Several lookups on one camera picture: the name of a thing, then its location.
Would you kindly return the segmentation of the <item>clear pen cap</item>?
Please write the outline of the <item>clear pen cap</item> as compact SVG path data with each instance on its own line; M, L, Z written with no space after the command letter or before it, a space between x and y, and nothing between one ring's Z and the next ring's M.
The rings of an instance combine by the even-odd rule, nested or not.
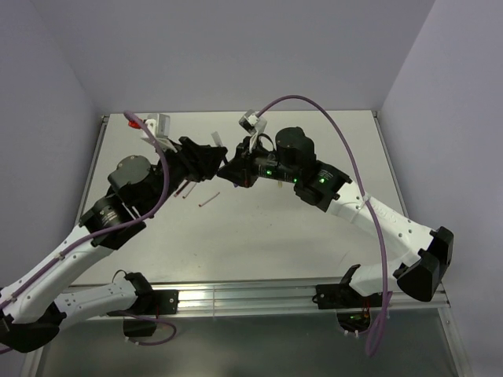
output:
M223 146L222 140L221 140L221 138L220 138L220 136L219 136L219 133L218 133L218 132L213 132L213 133L211 134L211 137L212 137L212 139L213 139L214 143L215 143L217 146L219 146L219 147L222 147L222 146Z

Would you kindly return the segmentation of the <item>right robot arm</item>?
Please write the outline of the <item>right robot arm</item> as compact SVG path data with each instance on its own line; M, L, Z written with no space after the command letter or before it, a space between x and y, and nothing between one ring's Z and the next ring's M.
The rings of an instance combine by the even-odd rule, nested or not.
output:
M353 265L347 271L338 287L347 305L395 290L431 301L451 263L453 233L418 224L362 193L347 174L318 160L314 142L301 128L280 130L275 142L276 148L268 151L258 139L246 137L217 175L243 188L258 178L289 182L304 203L376 236L392 255L386 265Z

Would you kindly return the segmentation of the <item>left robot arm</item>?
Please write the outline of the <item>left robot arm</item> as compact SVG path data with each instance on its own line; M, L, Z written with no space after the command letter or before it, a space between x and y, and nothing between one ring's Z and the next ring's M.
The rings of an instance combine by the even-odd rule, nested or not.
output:
M91 266L119 250L145 229L145 221L184 181L212 179L227 149L180 137L161 152L156 165L128 156L108 176L107 194L79 219L66 239L16 282L1 289L1 344L5 351L30 353L60 331L101 315L143 315L154 303L141 273L110 284L68 293Z

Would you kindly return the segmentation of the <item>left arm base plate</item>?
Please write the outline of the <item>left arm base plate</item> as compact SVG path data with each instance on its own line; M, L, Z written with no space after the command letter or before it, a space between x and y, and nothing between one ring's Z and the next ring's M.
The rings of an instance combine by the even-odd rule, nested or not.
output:
M138 316L173 315L178 310L178 290L154 290L139 296L128 309L109 312L109 316L118 316L121 313Z

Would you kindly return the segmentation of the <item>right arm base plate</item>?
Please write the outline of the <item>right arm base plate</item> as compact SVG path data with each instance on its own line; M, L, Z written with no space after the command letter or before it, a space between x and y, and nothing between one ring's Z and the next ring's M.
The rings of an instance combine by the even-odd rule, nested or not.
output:
M382 295L362 296L347 284L319 284L311 301L321 310L375 308L382 306Z

